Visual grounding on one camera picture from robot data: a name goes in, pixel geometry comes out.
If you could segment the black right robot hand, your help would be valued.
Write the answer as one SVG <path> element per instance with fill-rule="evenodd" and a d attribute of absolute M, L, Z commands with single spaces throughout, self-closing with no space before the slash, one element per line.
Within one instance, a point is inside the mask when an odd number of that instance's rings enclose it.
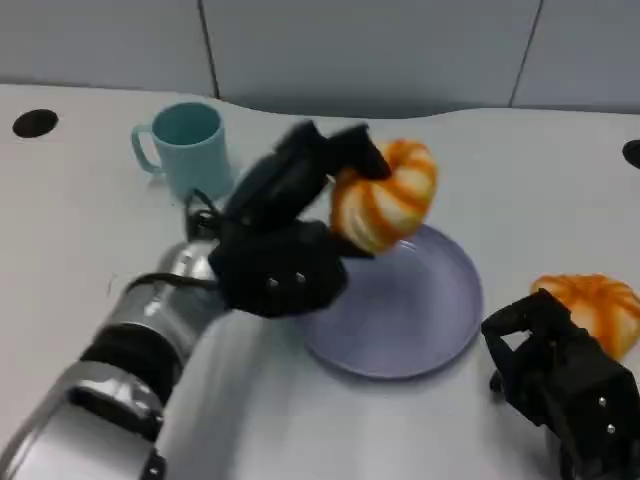
<path fill-rule="evenodd" d="M 553 435 L 563 479 L 639 476 L 639 389 L 633 373 L 540 289 L 487 317 L 491 391 Z"/>

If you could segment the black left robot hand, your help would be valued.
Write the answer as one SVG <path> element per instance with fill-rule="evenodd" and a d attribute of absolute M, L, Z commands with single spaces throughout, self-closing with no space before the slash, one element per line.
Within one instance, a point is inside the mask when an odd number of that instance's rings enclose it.
<path fill-rule="evenodd" d="M 326 223 L 299 217 L 341 173 L 389 177 L 367 125 L 323 136 L 303 121 L 244 175 L 215 217 L 219 244 L 208 256 L 228 307 L 265 318 L 323 309 L 347 285 L 344 259 L 373 259 Z"/>

